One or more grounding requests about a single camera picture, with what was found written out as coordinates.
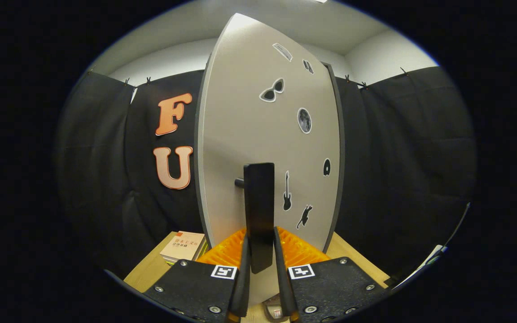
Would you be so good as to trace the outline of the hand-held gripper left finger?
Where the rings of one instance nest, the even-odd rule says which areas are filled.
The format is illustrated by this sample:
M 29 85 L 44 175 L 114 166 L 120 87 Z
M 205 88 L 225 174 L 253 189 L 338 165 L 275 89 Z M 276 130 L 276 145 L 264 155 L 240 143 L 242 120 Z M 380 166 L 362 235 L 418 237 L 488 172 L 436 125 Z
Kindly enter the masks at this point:
M 145 296 L 191 320 L 239 323 L 250 300 L 250 244 L 240 229 L 201 259 L 180 259 Z

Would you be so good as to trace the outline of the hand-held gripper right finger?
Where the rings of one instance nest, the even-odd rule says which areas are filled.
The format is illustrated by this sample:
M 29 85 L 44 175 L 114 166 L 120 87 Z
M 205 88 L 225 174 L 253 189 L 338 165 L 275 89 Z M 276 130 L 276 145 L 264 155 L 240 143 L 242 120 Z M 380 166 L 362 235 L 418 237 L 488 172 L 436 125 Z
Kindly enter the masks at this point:
M 386 298 L 386 288 L 346 256 L 326 259 L 275 227 L 274 251 L 282 315 L 292 323 L 334 323 Z

